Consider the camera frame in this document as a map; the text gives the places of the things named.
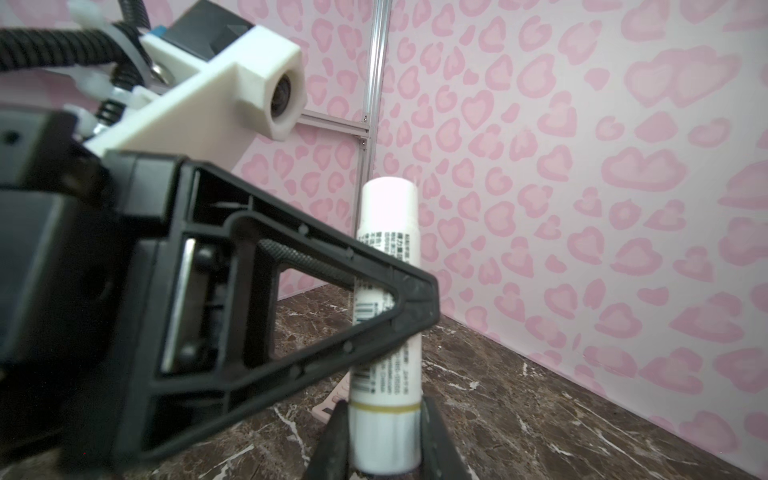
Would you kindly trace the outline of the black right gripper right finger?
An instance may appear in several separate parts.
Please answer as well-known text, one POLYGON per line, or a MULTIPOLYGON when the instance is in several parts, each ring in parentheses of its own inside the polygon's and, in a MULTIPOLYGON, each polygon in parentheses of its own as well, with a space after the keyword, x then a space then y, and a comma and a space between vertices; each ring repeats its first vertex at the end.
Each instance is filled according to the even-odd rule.
POLYGON ((470 480, 436 401, 423 397, 421 402, 420 478, 424 480, 470 480))

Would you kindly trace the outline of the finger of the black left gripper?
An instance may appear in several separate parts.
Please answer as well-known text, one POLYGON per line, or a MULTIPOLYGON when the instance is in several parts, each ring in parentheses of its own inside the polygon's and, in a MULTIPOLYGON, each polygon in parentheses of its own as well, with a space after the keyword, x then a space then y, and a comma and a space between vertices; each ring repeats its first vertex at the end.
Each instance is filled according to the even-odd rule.
POLYGON ((128 389, 108 459, 155 464, 341 380, 439 319, 438 283, 209 164, 179 166, 166 235, 126 299, 128 389))

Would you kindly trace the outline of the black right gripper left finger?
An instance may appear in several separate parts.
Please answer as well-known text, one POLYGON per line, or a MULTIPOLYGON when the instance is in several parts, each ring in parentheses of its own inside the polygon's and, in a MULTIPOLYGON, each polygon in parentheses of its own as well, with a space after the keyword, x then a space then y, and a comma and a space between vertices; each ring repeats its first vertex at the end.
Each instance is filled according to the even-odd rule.
POLYGON ((336 404, 302 479, 348 479, 350 475, 349 451, 348 403, 342 400, 336 404))

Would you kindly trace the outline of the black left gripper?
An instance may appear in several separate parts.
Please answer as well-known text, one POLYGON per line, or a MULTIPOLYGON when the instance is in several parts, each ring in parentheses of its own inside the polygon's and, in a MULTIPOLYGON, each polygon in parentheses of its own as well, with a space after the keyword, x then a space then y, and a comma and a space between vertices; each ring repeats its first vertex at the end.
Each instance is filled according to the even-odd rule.
POLYGON ((1 109, 1 458, 59 444, 106 350, 132 250, 169 221, 179 156, 74 137, 62 110, 1 109))

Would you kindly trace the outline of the white glue stick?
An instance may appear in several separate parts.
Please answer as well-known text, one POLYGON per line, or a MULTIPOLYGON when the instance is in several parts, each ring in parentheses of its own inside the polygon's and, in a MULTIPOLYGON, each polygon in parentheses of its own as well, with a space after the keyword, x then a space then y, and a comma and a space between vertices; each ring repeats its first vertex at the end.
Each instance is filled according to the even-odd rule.
MULTIPOLYGON (((362 188, 357 240, 418 267, 418 187, 381 177, 362 188)), ((348 396, 351 466, 370 476, 408 473, 421 463, 422 340, 382 324, 372 338, 383 350, 351 369, 348 396)))

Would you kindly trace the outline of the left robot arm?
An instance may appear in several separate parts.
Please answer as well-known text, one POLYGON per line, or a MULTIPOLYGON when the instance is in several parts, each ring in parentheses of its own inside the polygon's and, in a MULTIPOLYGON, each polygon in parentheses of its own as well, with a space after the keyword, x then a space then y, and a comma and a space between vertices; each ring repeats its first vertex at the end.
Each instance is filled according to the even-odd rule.
POLYGON ((200 1, 161 59, 121 9, 1 33, 3 72, 68 67, 102 103, 1 109, 3 464, 164 460, 440 318, 434 276, 214 164, 291 133, 297 44, 200 1))

